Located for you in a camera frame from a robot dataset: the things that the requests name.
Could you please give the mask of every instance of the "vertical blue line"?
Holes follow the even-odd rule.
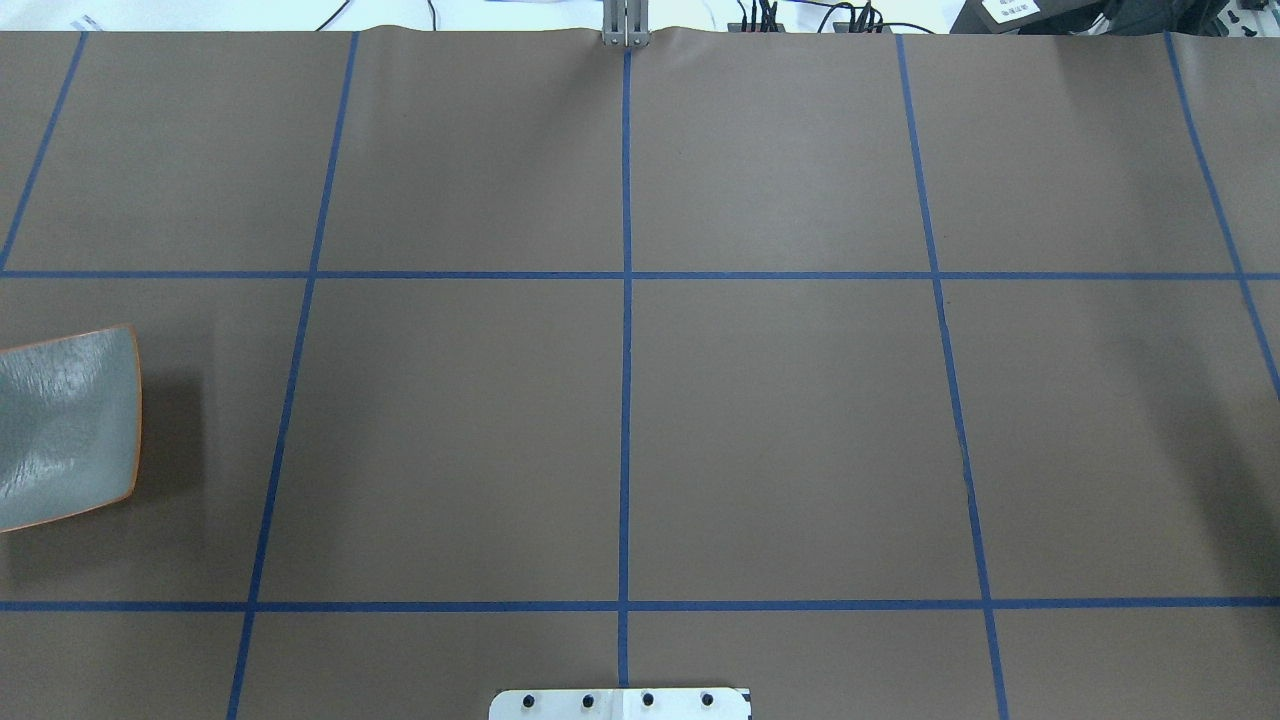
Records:
[[[31,192],[36,188],[36,178],[40,176],[40,167],[45,163],[45,152],[49,150],[49,141],[54,138],[54,128],[58,118],[63,114],[63,105],[67,104],[67,94],[72,90],[72,79],[76,77],[76,68],[79,67],[81,55],[84,54],[84,44],[88,33],[82,32],[76,42],[76,51],[72,53],[72,63],[67,67],[67,76],[63,78],[63,87],[58,91],[58,101],[54,102],[54,111],[49,115],[49,124],[45,126],[45,135],[40,138],[40,147],[36,149],[36,159],[31,163],[31,172],[27,173],[27,183],[22,186],[22,195],[18,197],[18,206],[13,211],[13,222],[9,223],[9,234],[4,238],[4,247],[0,249],[0,270],[9,263],[9,254],[13,252],[13,243],[18,240],[18,228],[22,225],[22,217],[27,213],[27,202],[31,201]]]
[[[1258,347],[1262,351],[1262,361],[1266,363],[1267,373],[1271,375],[1271,388],[1280,400],[1280,372],[1276,370],[1275,355],[1271,352],[1271,343],[1267,341],[1267,332],[1262,327],[1262,318],[1258,316],[1258,307],[1253,302],[1253,291],[1249,290],[1249,281],[1244,275],[1244,263],[1231,236],[1231,225],[1226,222],[1226,211],[1222,210],[1222,200],[1217,195],[1217,183],[1208,169],[1208,160],[1204,158],[1204,147],[1199,141],[1199,132],[1196,129],[1196,119],[1192,117],[1192,104],[1187,99],[1187,86],[1183,85],[1183,72],[1178,65],[1178,51],[1174,49],[1174,36],[1165,32],[1165,50],[1169,51],[1169,67],[1174,70],[1174,85],[1178,86],[1178,101],[1183,106],[1183,119],[1187,120],[1187,133],[1190,136],[1192,147],[1196,150],[1196,160],[1199,163],[1201,174],[1204,176],[1204,186],[1208,188],[1208,197],[1213,202],[1213,214],[1217,215],[1217,227],[1222,231],[1222,240],[1226,242],[1226,252],[1231,256],[1231,266],[1235,269],[1235,278],[1240,284],[1240,295],[1244,296],[1244,306],[1249,311],[1249,320],[1253,323],[1253,334],[1258,338]]]
[[[338,118],[334,120],[333,142],[329,146],[329,165],[325,170],[324,190],[320,195],[316,234],[311,245],[311,269],[307,274],[306,290],[302,292],[302,310],[298,314],[298,329],[293,338],[293,357],[289,361],[289,379],[284,388],[284,407],[280,410],[280,428],[275,437],[275,455],[271,457],[271,475],[266,486],[266,500],[262,503],[262,523],[257,532],[253,573],[248,583],[248,603],[244,609],[244,623],[241,626],[241,643],[239,651],[236,655],[236,673],[232,676],[230,698],[227,702],[228,720],[234,720],[239,712],[241,691],[244,687],[244,667],[248,664],[248,647],[253,637],[253,619],[257,615],[257,596],[262,585],[262,564],[266,560],[266,543],[271,537],[271,518],[275,512],[275,496],[280,486],[280,468],[284,464],[284,442],[288,438],[289,420],[293,416],[293,396],[298,386],[298,369],[302,365],[302,348],[306,345],[307,324],[311,320],[311,299],[315,295],[320,251],[324,246],[324,228],[329,214],[329,195],[333,192],[333,177],[338,169],[338,150],[342,146],[342,127],[347,115],[347,99],[351,95],[351,77],[356,68],[356,49],[358,46],[360,33],[353,32],[351,33],[351,47],[347,50],[347,69],[342,81],[342,96],[338,100]]]
[[[933,274],[933,305],[942,334],[942,359],[947,370],[947,389],[951,395],[951,419],[960,442],[960,460],[964,469],[965,493],[969,501],[969,532],[973,538],[973,556],[978,565],[978,587],[982,591],[983,620],[987,625],[987,652],[991,656],[991,678],[996,689],[996,710],[1001,720],[1009,720],[1009,701],[1005,694],[1005,670],[1000,659],[1000,638],[996,634],[996,612],[991,606],[991,582],[987,577],[987,552],[982,541],[982,520],[978,516],[978,493],[974,489],[973,464],[969,459],[969,436],[964,427],[964,406],[956,380],[955,355],[951,350],[951,328],[947,324],[946,297],[942,293],[942,275],[938,268],[938,250],[933,241],[933,217],[929,213],[929,195],[924,184],[924,164],[920,159],[920,137],[915,127],[915,108],[911,102],[911,81],[906,68],[906,47],[902,36],[897,41],[897,69],[902,77],[902,101],[906,108],[906,129],[911,138],[911,161],[915,165],[915,191],[920,199],[920,220],[924,224],[924,245],[929,254],[929,272]]]
[[[631,51],[622,55],[622,418],[618,466],[618,687],[630,684],[631,598]]]

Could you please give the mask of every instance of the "orange edge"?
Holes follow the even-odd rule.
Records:
[[[115,505],[116,502],[128,498],[133,495],[133,491],[138,487],[138,466],[142,462],[142,354],[138,352],[138,331],[131,323],[120,323],[118,325],[111,325],[109,328],[100,328],[96,331],[88,331],[83,333],[69,334],[65,337],[58,337],[54,340],[42,340],[40,342],[28,342],[27,345],[19,345],[17,347],[9,347],[0,350],[0,354],[13,352],[15,350],[27,350],[28,347],[37,347],[41,345],[50,345],[54,342],[63,342],[67,340],[74,340],[77,337],[84,337],[97,333],[105,333],[108,331],[118,331],[125,328],[129,331],[129,337],[133,340],[133,368],[137,374],[137,388],[138,388],[138,429],[137,441],[133,446],[133,482],[129,483],[129,489],[124,492],[120,497],[115,500],[108,500],[106,502],[95,505],[92,507],[86,507],[83,510],[77,510],[76,512],[68,512],[67,515],[59,515],[58,518],[46,518],[44,520],[36,520],[35,523],[27,523],[26,525],[14,525],[13,528],[0,528],[0,534],[12,533],[14,530],[22,530],[26,528],[35,528],[36,525],[44,525],[45,523],[56,523],[58,520],[65,520],[67,518],[74,518],[76,515],[83,515],[86,512],[92,512],[100,507],[106,507],[108,505]]]

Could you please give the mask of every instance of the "horizontal blue line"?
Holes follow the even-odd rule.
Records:
[[[0,612],[244,612],[243,602],[0,600]]]
[[[259,602],[259,612],[613,612],[612,600],[512,602]]]
[[[307,279],[308,270],[0,270],[20,279]],[[497,281],[622,281],[622,272],[590,270],[317,270],[317,279],[497,279]],[[931,281],[927,270],[652,270],[636,281]],[[943,281],[1230,281],[1235,273],[1070,273],[963,272],[937,273]],[[1280,273],[1245,273],[1249,281],[1280,281]]]
[[[0,612],[244,612],[247,602],[4,600]],[[616,612],[613,600],[463,602],[259,602],[257,612]],[[925,610],[1123,610],[1160,607],[1280,607],[1276,596],[1047,597],[942,600],[635,600],[628,612],[860,612]]]

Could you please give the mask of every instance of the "blue grid line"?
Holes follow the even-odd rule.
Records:
[[[271,516],[275,512],[275,495],[280,484],[280,468],[284,464],[284,442],[289,434],[289,420],[293,415],[293,397],[298,386],[298,369],[302,365],[302,348],[306,345],[307,324],[311,319],[311,300],[315,296],[316,273],[320,266],[320,252],[324,249],[325,220],[329,213],[329,196],[333,192],[333,177],[338,169],[338,151],[342,147],[342,128],[347,115],[347,99],[351,95],[351,78],[356,68],[356,50],[360,47],[360,33],[351,33],[351,47],[347,51],[347,69],[342,81],[342,96],[338,100],[338,117],[333,127],[333,143],[329,147],[329,165],[325,170],[324,190],[320,196],[320,210],[316,217],[316,234],[311,246],[311,268],[306,290],[302,292],[302,309],[298,313],[298,331],[293,340],[293,357],[289,361],[289,379],[284,388],[284,406],[280,410],[280,429],[275,438],[275,455],[271,459],[271,475],[266,486],[266,500],[262,503],[262,523],[259,527],[257,550],[253,555],[253,571],[250,577],[248,605],[244,609],[244,623],[241,628],[239,651],[236,655],[236,671],[232,675],[230,697],[227,702],[227,717],[234,720],[239,711],[241,691],[244,687],[244,667],[248,662],[250,642],[253,637],[259,591],[262,584],[262,565],[266,560],[266,543],[271,536]]]
[[[1226,222],[1226,211],[1222,209],[1222,199],[1217,193],[1213,173],[1210,172],[1208,160],[1204,158],[1204,147],[1201,145],[1199,132],[1196,129],[1196,119],[1192,117],[1192,105],[1187,99],[1187,87],[1183,85],[1183,70],[1178,65],[1178,50],[1174,49],[1174,36],[1167,31],[1165,31],[1165,50],[1169,51],[1169,67],[1174,72],[1174,85],[1178,87],[1178,101],[1183,106],[1183,119],[1187,120],[1187,135],[1190,136],[1192,147],[1196,150],[1196,160],[1199,163],[1201,174],[1204,176],[1204,186],[1208,188],[1208,197],[1213,202],[1213,214],[1217,215],[1217,227],[1222,231],[1226,252],[1231,256],[1231,266],[1235,268],[1235,278],[1240,283],[1240,295],[1244,296],[1244,306],[1249,311],[1249,322],[1253,323],[1253,334],[1258,338],[1262,361],[1271,375],[1271,388],[1275,391],[1276,400],[1280,400],[1280,372],[1276,370],[1275,356],[1271,354],[1271,343],[1267,342],[1267,332],[1262,327],[1258,307],[1253,302],[1253,292],[1249,290],[1249,281],[1244,274],[1240,251],[1235,246],[1235,238],[1231,236],[1231,225]]]
[[[31,192],[36,188],[40,167],[45,163],[45,152],[49,151],[49,142],[54,138],[54,128],[58,127],[58,118],[63,114],[63,105],[67,104],[67,94],[72,90],[72,79],[76,78],[76,68],[79,67],[81,56],[84,55],[84,44],[87,41],[88,33],[81,32],[79,40],[76,42],[76,51],[72,53],[72,61],[67,65],[67,76],[63,78],[63,86],[58,91],[58,101],[54,102],[54,111],[49,115],[45,135],[40,138],[40,146],[36,149],[36,159],[32,160],[31,172],[27,173],[27,183],[22,186],[18,206],[14,209],[13,220],[9,223],[9,234],[4,238],[4,247],[0,247],[0,270],[9,263],[13,243],[18,240],[18,228],[22,227],[22,217],[27,213],[27,202],[31,201]]]
[[[625,281],[614,270],[0,270],[14,279],[458,279],[458,281]],[[635,270],[630,279],[649,281],[1133,281],[1238,282],[1238,273],[1102,273],[1037,270]],[[1252,282],[1280,281],[1280,273],[1243,273]]]
[[[616,612],[613,600],[545,601],[276,601],[256,614]],[[248,602],[3,600],[0,612],[244,612]],[[628,612],[928,612],[945,610],[1125,610],[1280,607],[1280,596],[1011,597],[937,600],[628,600]]]
[[[622,55],[622,398],[618,423],[618,687],[630,684],[631,597],[631,50]]]
[[[920,158],[920,137],[915,124],[915,108],[911,102],[911,79],[906,67],[906,49],[902,36],[895,36],[897,45],[897,69],[902,78],[902,102],[906,110],[906,129],[911,140],[911,161],[915,165],[915,190],[920,200],[920,222],[924,229],[924,245],[929,254],[929,270],[933,273],[933,304],[938,315],[938,331],[942,336],[942,359],[947,370],[947,388],[951,395],[951,416],[960,443],[960,460],[964,469],[965,493],[969,501],[969,529],[973,536],[973,556],[978,566],[978,587],[982,600],[983,619],[987,625],[987,651],[991,656],[991,676],[996,692],[996,710],[1001,720],[1009,720],[1009,700],[1005,694],[1005,671],[1000,657],[1000,638],[996,634],[996,614],[991,603],[991,582],[987,575],[987,553],[982,541],[982,520],[978,516],[978,493],[973,482],[973,462],[969,459],[969,438],[964,427],[964,407],[960,404],[960,386],[956,380],[955,355],[951,351],[951,329],[947,325],[946,299],[942,295],[942,278],[938,273],[938,249],[933,238],[933,217],[929,213],[929,193],[924,183],[924,161]]]

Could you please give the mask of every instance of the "curved gray object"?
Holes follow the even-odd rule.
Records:
[[[140,368],[128,325],[0,352],[0,532],[133,493]]]

